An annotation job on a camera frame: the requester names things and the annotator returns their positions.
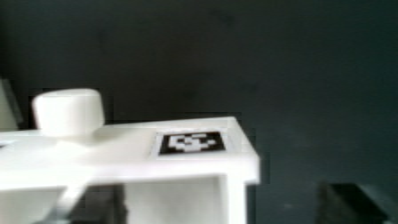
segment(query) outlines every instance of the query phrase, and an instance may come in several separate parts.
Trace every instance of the white plastic box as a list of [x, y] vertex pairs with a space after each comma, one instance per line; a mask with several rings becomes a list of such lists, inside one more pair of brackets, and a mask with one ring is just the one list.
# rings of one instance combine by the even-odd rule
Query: white plastic box
[[[53, 122], [69, 114], [71, 120], [59, 121], [73, 123], [82, 113], [101, 114], [87, 108], [71, 113], [82, 109], [82, 91], [57, 92], [69, 98], [64, 114], [50, 115], [44, 108], [37, 112], [36, 100], [39, 120], [43, 114]], [[100, 101], [91, 103], [100, 108]], [[50, 123], [39, 124], [41, 131], [0, 133], [0, 223], [43, 220], [75, 186], [121, 183], [128, 224], [245, 224], [245, 186], [259, 184], [259, 157], [236, 119], [107, 126], [98, 125], [101, 115], [96, 119], [80, 119], [64, 130]]]

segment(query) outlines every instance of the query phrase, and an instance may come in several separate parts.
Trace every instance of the white cylindrical knob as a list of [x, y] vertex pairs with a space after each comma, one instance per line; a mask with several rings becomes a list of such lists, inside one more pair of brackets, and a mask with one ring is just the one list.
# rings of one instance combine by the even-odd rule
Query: white cylindrical knob
[[36, 124], [46, 136], [91, 136], [103, 126], [101, 96], [92, 89], [48, 92], [34, 99]]

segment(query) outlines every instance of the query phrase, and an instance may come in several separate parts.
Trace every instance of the black object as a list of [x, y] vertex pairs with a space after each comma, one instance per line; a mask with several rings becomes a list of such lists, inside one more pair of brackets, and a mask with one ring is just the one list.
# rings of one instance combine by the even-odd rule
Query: black object
[[[178, 143], [181, 143], [187, 146], [192, 145], [187, 139], [199, 141], [201, 144], [206, 144], [208, 142], [213, 142], [213, 144], [208, 144], [208, 147], [203, 147], [197, 151], [185, 151], [178, 149], [176, 147], [169, 146], [171, 139], [176, 138], [178, 136], [183, 136], [178, 138]], [[179, 153], [201, 153], [201, 152], [211, 152], [211, 151], [226, 151], [226, 144], [222, 141], [220, 132], [195, 132], [187, 134], [171, 134], [163, 136], [162, 146], [160, 146], [160, 155], [179, 154]]]
[[382, 224], [389, 220], [355, 184], [322, 183], [318, 200], [318, 224]]

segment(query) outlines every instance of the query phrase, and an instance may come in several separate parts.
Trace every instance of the black and white square tag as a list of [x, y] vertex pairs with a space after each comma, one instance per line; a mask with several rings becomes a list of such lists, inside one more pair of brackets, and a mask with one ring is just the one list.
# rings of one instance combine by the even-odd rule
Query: black and white square tag
[[215, 130], [163, 133], [155, 151], [160, 156], [227, 151], [224, 133]]

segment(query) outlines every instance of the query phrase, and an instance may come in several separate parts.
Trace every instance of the black wall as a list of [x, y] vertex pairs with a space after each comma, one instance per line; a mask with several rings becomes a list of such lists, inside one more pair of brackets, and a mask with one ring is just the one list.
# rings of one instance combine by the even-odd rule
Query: black wall
[[251, 223], [313, 223], [320, 180], [398, 200], [396, 1], [0, 0], [0, 19], [23, 128], [37, 93], [96, 88], [108, 123], [238, 116]]

